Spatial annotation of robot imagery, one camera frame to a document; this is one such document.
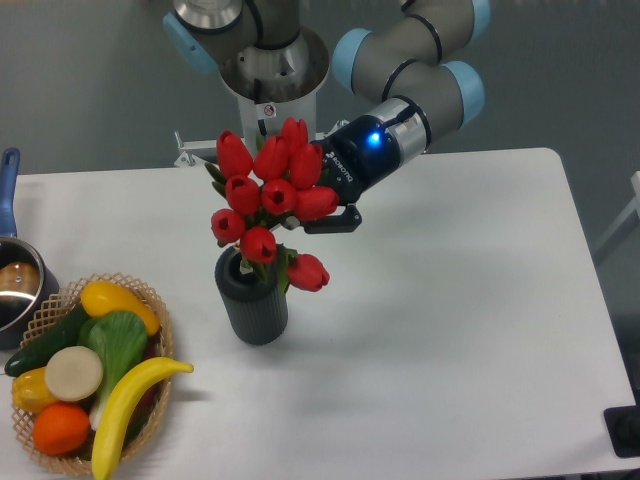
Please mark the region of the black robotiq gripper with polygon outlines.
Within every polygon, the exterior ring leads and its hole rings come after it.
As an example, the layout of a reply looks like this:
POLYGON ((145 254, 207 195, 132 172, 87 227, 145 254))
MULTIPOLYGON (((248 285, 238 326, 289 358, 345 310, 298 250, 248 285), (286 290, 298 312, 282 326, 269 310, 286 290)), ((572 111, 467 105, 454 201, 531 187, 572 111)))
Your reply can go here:
POLYGON ((319 181, 338 194, 338 204, 347 205, 340 214, 312 221, 289 216, 282 226, 302 228, 306 234, 353 233, 362 223, 355 205, 361 195, 400 167, 398 141, 383 128, 376 117, 363 115, 330 134, 314 141, 322 148, 323 166, 328 170, 319 181))

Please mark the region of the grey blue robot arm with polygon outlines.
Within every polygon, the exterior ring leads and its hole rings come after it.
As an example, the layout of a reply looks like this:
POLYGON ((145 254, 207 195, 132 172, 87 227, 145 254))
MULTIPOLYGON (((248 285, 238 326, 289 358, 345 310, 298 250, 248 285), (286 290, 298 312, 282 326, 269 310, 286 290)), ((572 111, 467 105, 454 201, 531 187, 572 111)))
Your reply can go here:
POLYGON ((355 230, 371 187, 425 153, 482 110, 483 83, 451 54, 489 23, 486 1, 404 1, 402 18, 375 34, 354 29, 334 49, 300 22, 296 1, 177 1, 163 28, 195 70, 216 72, 236 97, 250 151, 289 117, 316 124, 328 76, 373 103, 321 139, 325 174, 343 212, 304 224, 307 233, 355 230))

